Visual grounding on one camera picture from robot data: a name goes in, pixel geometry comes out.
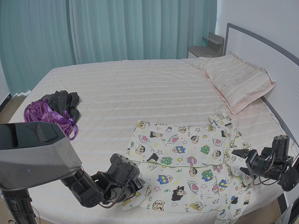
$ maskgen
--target pink pillow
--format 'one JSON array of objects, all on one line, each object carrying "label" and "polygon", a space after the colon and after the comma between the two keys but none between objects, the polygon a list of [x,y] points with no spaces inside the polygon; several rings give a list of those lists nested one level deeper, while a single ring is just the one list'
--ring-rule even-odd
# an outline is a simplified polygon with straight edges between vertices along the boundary
[{"label": "pink pillow", "polygon": [[232,114],[239,113],[276,84],[265,69],[243,62],[233,54],[200,57],[193,65],[211,81]]}]

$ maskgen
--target teal curtain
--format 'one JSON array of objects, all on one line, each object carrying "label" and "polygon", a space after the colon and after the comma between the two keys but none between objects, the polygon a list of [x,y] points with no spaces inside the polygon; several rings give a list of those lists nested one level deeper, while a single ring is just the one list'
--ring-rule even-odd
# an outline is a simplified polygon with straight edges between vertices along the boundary
[{"label": "teal curtain", "polygon": [[0,59],[27,92],[55,67],[186,58],[216,16],[217,0],[0,0]]}]

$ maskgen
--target bed frame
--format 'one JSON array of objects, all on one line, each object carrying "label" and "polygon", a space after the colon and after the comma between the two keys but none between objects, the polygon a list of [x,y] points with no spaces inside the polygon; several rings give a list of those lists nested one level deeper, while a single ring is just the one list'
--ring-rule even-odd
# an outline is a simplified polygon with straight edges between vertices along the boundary
[{"label": "bed frame", "polygon": [[299,58],[260,35],[228,23],[223,55],[230,52],[264,67],[274,77],[276,86],[262,99],[298,145]]}]

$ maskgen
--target striped bed sheet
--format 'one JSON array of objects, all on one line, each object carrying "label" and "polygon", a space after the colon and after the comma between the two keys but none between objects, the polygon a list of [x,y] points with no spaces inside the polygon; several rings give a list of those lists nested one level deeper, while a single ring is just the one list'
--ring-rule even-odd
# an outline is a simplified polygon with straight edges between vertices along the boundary
[{"label": "striped bed sheet", "polygon": [[[106,171],[113,153],[125,155],[138,120],[176,125],[209,125],[207,117],[230,114],[195,59],[136,60],[92,63],[55,68],[32,90],[10,122],[23,119],[25,107],[56,90],[80,96],[79,132],[72,145],[90,175]],[[243,138],[260,153],[271,147],[273,136],[282,134],[279,125],[258,99],[236,115]],[[84,208],[71,192],[55,181],[29,190],[41,218],[54,224],[79,223],[213,223],[219,211],[166,213],[134,208],[121,211],[100,206]],[[261,208],[283,191],[279,185],[254,186],[243,214]]]}]

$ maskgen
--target pillow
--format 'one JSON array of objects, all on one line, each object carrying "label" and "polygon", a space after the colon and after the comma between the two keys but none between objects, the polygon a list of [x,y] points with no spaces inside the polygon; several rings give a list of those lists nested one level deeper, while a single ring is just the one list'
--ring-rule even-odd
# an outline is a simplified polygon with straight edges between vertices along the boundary
[{"label": "pillow", "polygon": [[193,66],[208,78],[232,114],[239,113],[276,84],[265,69],[243,62],[233,54],[200,57]]}]

